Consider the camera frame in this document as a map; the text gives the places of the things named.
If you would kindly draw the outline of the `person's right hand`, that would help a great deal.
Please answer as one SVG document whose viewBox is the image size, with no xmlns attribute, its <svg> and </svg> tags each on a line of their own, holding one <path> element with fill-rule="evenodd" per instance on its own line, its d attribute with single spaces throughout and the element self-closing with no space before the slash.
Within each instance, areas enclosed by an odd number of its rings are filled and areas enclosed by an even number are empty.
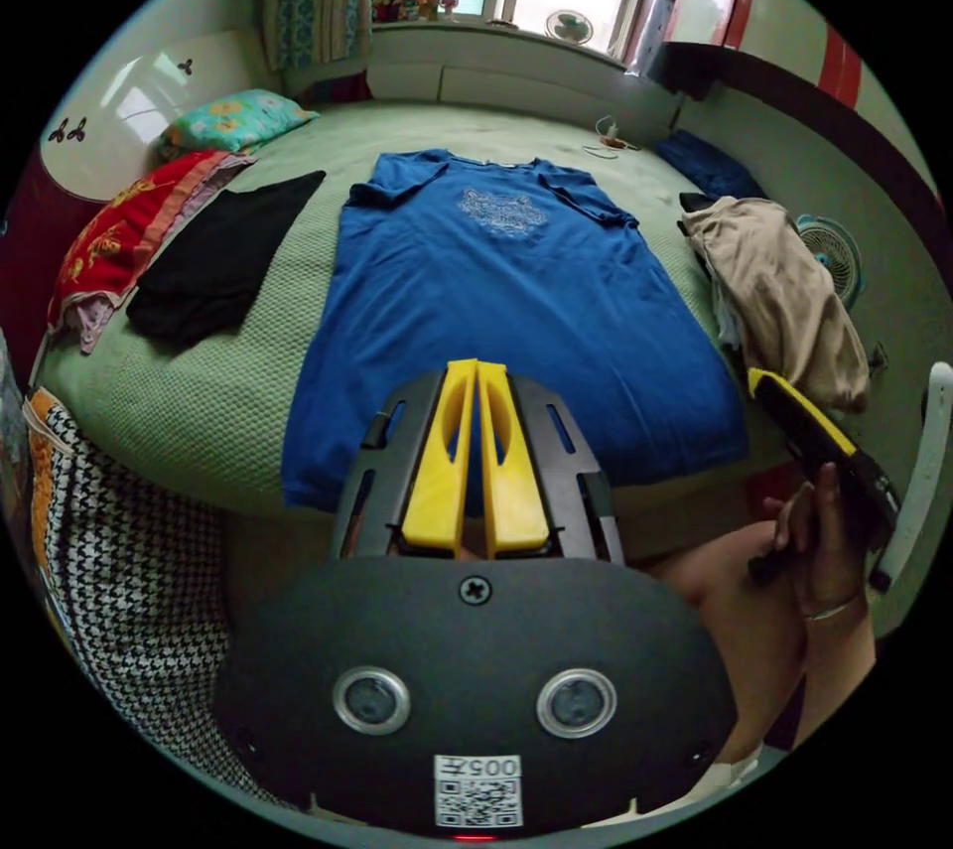
<svg viewBox="0 0 953 849">
<path fill-rule="evenodd" d="M 786 556 L 803 619 L 832 618 L 866 596 L 866 558 L 849 533 L 836 465 L 823 465 L 791 498 L 768 497 L 763 505 L 775 522 L 770 550 Z"/>
</svg>

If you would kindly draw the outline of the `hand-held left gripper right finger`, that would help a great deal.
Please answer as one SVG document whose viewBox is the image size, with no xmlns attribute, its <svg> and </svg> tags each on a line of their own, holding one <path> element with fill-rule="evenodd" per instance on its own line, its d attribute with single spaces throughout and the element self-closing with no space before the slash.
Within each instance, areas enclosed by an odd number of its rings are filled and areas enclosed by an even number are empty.
<svg viewBox="0 0 953 849">
<path fill-rule="evenodd" d="M 476 379 L 487 555 L 535 553 L 546 545 L 549 525 L 513 386 L 497 363 L 479 362 Z"/>
</svg>

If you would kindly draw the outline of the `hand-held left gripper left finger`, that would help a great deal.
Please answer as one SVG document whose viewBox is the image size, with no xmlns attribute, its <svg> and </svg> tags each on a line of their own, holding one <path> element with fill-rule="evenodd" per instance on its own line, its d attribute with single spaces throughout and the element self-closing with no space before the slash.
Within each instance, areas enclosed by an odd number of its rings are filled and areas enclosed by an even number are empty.
<svg viewBox="0 0 953 849">
<path fill-rule="evenodd" d="M 475 359 L 448 363 L 401 527 L 412 548 L 462 553 L 476 384 Z"/>
</svg>

